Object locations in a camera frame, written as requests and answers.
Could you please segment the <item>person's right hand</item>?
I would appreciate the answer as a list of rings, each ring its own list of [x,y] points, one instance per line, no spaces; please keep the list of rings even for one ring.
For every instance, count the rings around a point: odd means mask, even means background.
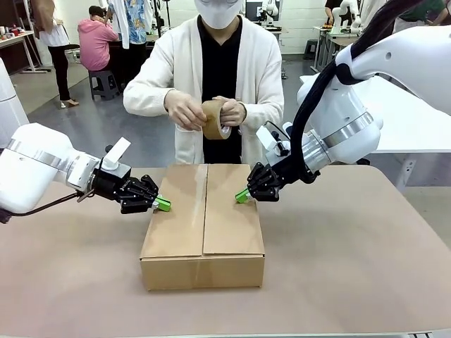
[[[164,108],[170,119],[185,130],[201,131],[206,123],[202,105],[189,94],[172,89],[164,99]]]

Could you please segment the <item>person's left hand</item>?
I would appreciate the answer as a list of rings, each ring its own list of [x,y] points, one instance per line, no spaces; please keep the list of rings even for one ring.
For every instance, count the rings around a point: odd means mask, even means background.
[[[243,124],[247,117],[245,106],[235,99],[228,99],[223,96],[217,96],[222,104],[220,112],[220,122],[227,127],[237,127]]]

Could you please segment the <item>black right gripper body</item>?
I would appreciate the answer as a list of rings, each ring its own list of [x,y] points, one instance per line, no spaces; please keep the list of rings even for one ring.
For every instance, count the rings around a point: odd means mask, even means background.
[[[278,158],[271,164],[271,168],[276,180],[274,183],[276,192],[279,192],[285,185],[298,180],[305,184],[311,184],[320,175],[319,170],[312,171],[305,163],[299,164],[291,154]]]

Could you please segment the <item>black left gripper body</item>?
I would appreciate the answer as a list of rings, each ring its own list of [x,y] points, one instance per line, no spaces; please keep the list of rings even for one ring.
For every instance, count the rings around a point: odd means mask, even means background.
[[[114,170],[96,168],[92,188],[95,195],[121,204],[123,200],[136,200],[132,193],[132,183],[136,180],[131,176],[131,167],[120,163]]]

